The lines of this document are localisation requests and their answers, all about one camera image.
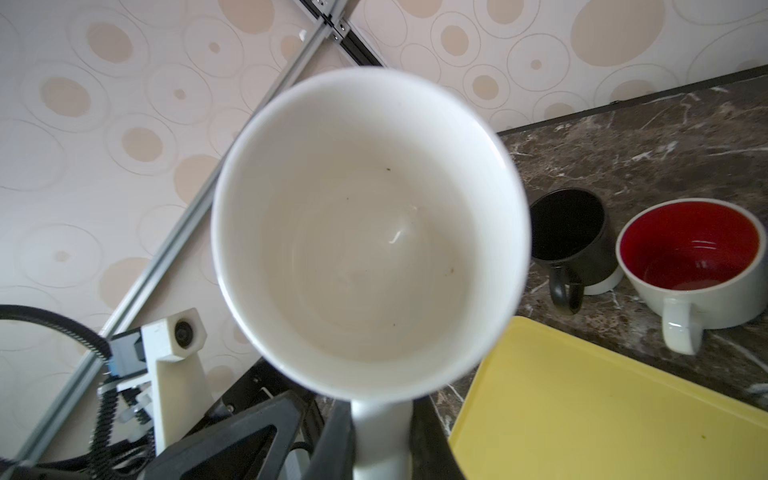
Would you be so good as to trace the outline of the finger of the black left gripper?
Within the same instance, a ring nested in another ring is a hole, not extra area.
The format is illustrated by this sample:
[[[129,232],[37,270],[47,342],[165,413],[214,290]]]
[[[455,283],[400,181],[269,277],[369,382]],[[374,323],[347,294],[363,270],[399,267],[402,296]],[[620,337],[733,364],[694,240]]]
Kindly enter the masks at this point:
[[[276,479],[296,439],[307,404],[280,394],[165,449],[146,479]]]

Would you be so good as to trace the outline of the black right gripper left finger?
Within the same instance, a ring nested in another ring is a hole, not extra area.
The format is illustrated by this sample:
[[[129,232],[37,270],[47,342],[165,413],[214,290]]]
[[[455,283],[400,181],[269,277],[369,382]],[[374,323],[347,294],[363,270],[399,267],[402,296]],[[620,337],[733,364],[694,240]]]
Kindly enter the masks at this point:
[[[336,401],[302,479],[352,480],[353,468],[354,425],[351,403]]]

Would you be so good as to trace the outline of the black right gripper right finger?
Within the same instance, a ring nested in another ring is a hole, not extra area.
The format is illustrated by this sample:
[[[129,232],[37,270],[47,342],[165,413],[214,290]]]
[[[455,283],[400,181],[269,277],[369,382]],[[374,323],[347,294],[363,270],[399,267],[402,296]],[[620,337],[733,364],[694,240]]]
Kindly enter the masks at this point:
[[[416,480],[464,480],[429,396],[413,401],[410,432],[412,478]]]

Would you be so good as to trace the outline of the black mug white bottom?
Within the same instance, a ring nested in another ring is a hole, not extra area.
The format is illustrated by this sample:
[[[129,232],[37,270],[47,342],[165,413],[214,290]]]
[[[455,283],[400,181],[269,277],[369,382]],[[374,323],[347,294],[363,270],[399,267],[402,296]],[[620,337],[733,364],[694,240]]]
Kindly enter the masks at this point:
[[[614,289],[623,278],[616,234],[603,201],[581,188],[552,191],[530,206],[532,259],[548,272],[550,298],[575,315],[586,296]]]

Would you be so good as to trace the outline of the white ribbed-bottom mug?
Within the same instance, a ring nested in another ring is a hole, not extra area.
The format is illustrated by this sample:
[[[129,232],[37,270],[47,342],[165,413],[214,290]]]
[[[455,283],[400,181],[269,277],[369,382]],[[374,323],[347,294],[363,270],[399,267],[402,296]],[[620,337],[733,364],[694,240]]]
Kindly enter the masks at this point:
[[[211,238],[250,342],[350,404],[356,479],[411,477],[415,400],[492,350],[531,253],[498,135],[444,88],[381,67],[302,81],[248,122],[217,182]]]

